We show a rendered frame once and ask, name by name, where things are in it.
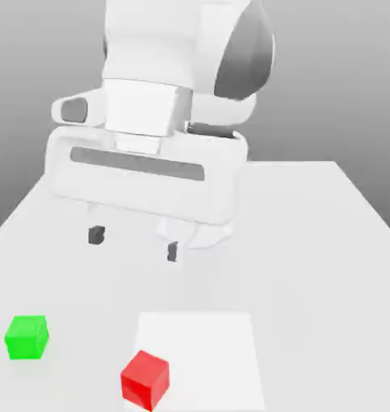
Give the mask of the small green cube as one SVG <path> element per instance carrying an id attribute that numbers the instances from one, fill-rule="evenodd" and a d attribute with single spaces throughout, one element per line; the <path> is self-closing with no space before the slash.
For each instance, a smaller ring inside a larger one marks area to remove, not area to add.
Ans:
<path id="1" fill-rule="evenodd" d="M 38 360 L 49 339 L 44 315 L 16 315 L 5 334 L 5 343 L 11 360 Z"/>

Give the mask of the small red cube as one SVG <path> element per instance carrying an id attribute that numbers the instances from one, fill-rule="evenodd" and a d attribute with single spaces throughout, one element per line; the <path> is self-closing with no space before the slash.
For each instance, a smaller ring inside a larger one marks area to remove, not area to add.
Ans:
<path id="1" fill-rule="evenodd" d="M 169 387 L 169 363 L 143 350 L 121 372 L 122 397 L 148 412 L 153 412 Z"/>

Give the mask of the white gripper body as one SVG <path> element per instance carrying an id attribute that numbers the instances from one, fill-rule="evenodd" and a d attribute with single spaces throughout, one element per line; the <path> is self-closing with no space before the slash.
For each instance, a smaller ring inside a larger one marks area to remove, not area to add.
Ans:
<path id="1" fill-rule="evenodd" d="M 238 133 L 152 138 L 60 126 L 47 142 L 44 177 L 58 196 L 224 225 L 236 212 L 247 154 Z"/>

